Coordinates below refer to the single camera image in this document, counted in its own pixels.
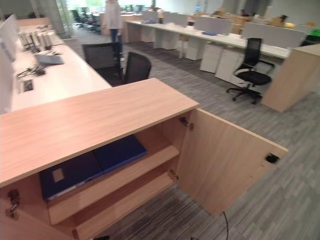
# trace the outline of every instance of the door hinge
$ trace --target door hinge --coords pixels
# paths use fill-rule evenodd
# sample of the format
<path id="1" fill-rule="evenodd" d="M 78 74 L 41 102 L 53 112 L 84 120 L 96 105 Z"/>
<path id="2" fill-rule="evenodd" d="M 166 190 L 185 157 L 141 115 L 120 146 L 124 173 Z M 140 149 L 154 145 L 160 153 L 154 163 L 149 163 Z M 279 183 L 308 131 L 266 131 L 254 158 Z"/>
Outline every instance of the door hinge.
<path id="1" fill-rule="evenodd" d="M 171 175 L 172 175 L 176 180 L 179 180 L 179 176 L 176 174 L 175 171 L 173 171 L 172 169 L 170 169 L 169 172 L 171 173 Z"/>
<path id="2" fill-rule="evenodd" d="M 193 122 L 189 123 L 186 117 L 180 117 L 180 123 L 182 123 L 183 125 L 185 125 L 187 128 L 189 129 L 194 129 L 195 124 Z"/>
<path id="3" fill-rule="evenodd" d="M 72 230 L 72 235 L 75 240 L 79 240 L 79 235 L 78 235 L 77 229 Z"/>
<path id="4" fill-rule="evenodd" d="M 18 220 L 19 215 L 17 214 L 17 209 L 20 205 L 20 192 L 18 189 L 13 189 L 8 192 L 7 197 L 10 200 L 12 207 L 5 210 L 5 215 L 14 220 Z"/>
<path id="5" fill-rule="evenodd" d="M 279 159 L 280 159 L 280 157 L 278 157 L 272 153 L 269 153 L 269 155 L 265 157 L 265 160 L 271 164 L 275 164 Z"/>

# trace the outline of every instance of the jeans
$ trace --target jeans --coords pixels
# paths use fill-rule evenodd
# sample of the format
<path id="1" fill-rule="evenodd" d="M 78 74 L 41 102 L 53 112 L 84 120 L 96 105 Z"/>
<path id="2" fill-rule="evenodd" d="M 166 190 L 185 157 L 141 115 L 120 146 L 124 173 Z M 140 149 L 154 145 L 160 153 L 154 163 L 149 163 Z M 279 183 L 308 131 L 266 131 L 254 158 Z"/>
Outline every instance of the jeans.
<path id="1" fill-rule="evenodd" d="M 110 29 L 110 34 L 111 34 L 111 40 L 113 43 L 116 42 L 116 38 L 118 37 L 118 42 L 119 42 L 119 50 L 120 50 L 120 53 L 122 53 L 122 36 L 119 35 L 117 36 L 117 33 L 118 33 L 118 29 Z"/>

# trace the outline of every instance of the cabinet shelf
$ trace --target cabinet shelf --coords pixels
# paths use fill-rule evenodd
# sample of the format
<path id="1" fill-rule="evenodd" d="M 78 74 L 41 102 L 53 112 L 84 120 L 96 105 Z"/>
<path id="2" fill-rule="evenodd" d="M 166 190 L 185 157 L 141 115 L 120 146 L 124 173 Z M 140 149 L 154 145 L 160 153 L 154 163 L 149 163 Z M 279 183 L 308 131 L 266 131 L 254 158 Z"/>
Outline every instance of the cabinet shelf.
<path id="1" fill-rule="evenodd" d="M 80 240 L 88 240 L 131 213 L 174 183 L 158 168 L 85 208 L 74 220 Z"/>
<path id="2" fill-rule="evenodd" d="M 148 154 L 104 176 L 94 179 L 48 203 L 52 225 L 58 224 L 126 184 L 179 155 L 155 127 L 135 134 Z"/>

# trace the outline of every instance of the chair armrest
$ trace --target chair armrest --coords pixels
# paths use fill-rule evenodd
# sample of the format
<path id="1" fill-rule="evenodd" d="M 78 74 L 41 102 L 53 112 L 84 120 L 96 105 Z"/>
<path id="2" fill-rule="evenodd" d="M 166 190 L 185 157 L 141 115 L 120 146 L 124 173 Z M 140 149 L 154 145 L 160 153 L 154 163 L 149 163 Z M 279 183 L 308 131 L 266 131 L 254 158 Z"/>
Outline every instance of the chair armrest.
<path id="1" fill-rule="evenodd" d="M 274 68 L 275 68 L 275 65 L 271 62 L 267 62 L 267 61 L 263 61 L 263 60 L 259 60 L 260 63 L 263 63 L 263 64 L 266 64 L 266 65 L 269 65 L 271 68 L 265 73 L 266 75 L 268 75 L 269 73 L 271 73 Z"/>
<path id="2" fill-rule="evenodd" d="M 249 69 L 249 71 L 252 71 L 252 69 L 253 69 L 253 71 L 256 71 L 256 67 L 255 66 L 252 66 L 252 65 L 249 65 L 249 64 L 243 62 L 243 63 L 241 63 L 241 65 L 236 70 L 234 70 L 233 75 L 236 76 L 237 75 L 236 72 L 238 70 L 242 70 L 242 69 Z"/>

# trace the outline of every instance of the white screen divider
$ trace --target white screen divider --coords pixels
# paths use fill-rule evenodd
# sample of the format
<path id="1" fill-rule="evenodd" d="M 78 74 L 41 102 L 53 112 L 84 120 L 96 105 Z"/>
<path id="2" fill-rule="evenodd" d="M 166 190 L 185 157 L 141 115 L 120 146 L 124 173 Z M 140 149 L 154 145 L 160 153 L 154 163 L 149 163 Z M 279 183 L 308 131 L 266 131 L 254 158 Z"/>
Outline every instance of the white screen divider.
<path id="1" fill-rule="evenodd" d="M 244 24 L 242 37 L 263 39 L 263 44 L 287 49 L 299 47 L 306 34 L 288 28 L 247 22 Z"/>
<path id="2" fill-rule="evenodd" d="M 0 114 L 11 111 L 14 69 L 0 38 Z"/>
<path id="3" fill-rule="evenodd" d="M 200 31 L 228 35 L 232 30 L 232 21 L 222 18 L 198 16 L 194 28 Z"/>
<path id="4" fill-rule="evenodd" d="M 0 38 L 2 38 L 1 45 L 11 61 L 16 59 L 16 43 L 18 39 L 17 31 L 17 19 L 16 16 L 12 14 L 0 26 Z"/>
<path id="5" fill-rule="evenodd" d="M 304 32 L 305 34 L 309 35 L 314 29 L 317 29 L 317 28 L 314 26 L 296 24 L 293 29 L 296 31 Z"/>
<path id="6" fill-rule="evenodd" d="M 158 13 L 156 11 L 143 11 L 142 20 L 143 21 L 152 20 L 157 24 L 159 23 Z"/>
<path id="7" fill-rule="evenodd" d="M 186 27 L 188 25 L 188 15 L 165 12 L 163 14 L 163 23 L 174 23 L 176 25 L 180 25 L 181 27 Z"/>

